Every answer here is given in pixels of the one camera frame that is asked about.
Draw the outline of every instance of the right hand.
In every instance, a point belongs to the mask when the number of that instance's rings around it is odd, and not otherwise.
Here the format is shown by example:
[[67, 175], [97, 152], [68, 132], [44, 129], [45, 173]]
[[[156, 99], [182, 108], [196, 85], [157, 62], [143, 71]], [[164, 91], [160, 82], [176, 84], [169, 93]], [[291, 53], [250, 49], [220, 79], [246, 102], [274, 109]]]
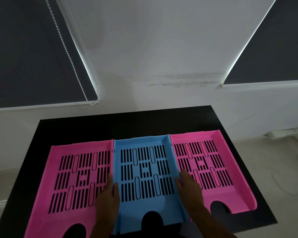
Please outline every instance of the right hand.
[[184, 208], [192, 219], [204, 208], [203, 195], [200, 185], [187, 173], [185, 169], [180, 172], [181, 181], [175, 177], [179, 196]]

